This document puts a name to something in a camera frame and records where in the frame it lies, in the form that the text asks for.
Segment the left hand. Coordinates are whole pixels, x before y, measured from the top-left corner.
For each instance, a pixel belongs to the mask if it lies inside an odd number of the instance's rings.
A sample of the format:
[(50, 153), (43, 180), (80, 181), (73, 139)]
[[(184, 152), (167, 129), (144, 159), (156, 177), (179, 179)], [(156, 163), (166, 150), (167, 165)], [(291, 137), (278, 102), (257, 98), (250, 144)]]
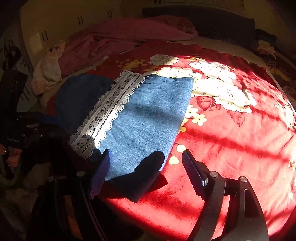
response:
[(17, 148), (12, 148), (12, 147), (6, 148), (2, 144), (0, 144), (0, 149), (1, 149), (1, 155), (5, 155), (6, 153), (9, 153), (7, 158), (8, 166), (11, 168), (16, 168), (19, 165), (22, 150)]

